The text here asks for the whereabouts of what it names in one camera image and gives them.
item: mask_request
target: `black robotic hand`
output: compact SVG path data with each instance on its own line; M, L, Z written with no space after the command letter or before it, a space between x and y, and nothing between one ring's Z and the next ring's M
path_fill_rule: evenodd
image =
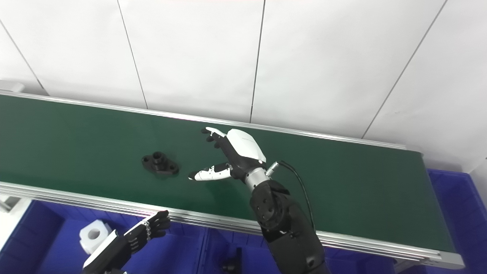
M132 254L150 239L166 235L170 226L169 212L159 211L134 225L123 236L114 230L84 263L82 274L122 274L120 269Z

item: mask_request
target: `blue plastic crate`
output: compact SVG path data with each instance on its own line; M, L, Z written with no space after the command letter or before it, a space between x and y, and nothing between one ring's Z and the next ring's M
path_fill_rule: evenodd
M242 249L243 274L280 274L264 238L238 232L209 229L203 243L198 274L224 274L223 262ZM394 260L371 254L326 248L326 264L332 274L394 274Z
M142 218L82 207L33 201L0 251L0 274L78 274L88 255L79 230L96 219L120 232ZM133 274L224 274L222 263L242 248L244 274L279 274L261 235L171 223L124 267ZM393 274L393 259L326 249L333 274Z
M487 274L487 211L470 175L428 170L451 239L465 268L416 266L403 274Z
M33 201L0 252L1 274L79 274L88 255L79 230L96 219L120 232L141 217ZM196 273L206 228L171 223L123 268L134 274Z

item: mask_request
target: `white wall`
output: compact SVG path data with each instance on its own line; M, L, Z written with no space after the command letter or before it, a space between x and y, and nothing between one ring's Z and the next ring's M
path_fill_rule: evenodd
M39 94L43 89L22 58L0 21L0 80L21 82L25 91Z
M444 3L3 0L0 79L404 143L470 172L487 156L487 2Z

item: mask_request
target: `robotic arm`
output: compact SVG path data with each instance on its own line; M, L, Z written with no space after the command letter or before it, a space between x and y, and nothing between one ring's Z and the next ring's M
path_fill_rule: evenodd
M266 158L254 138L238 129L224 134L206 127L202 132L209 134L206 140L215 141L215 148L222 149L228 162L191 172L189 179L241 180L252 193L250 207L281 273L329 273L323 247L313 227L289 191L269 177L277 164L266 170Z
M140 251L153 238L166 235L170 226L168 211L159 211L134 225L124 235L113 230L85 261L81 274L127 274L120 270L131 255Z

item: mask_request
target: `black object in bin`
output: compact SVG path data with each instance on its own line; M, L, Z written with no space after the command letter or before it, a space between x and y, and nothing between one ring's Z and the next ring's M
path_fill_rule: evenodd
M242 248L237 247L237 255L223 262L222 270L228 274L242 274Z

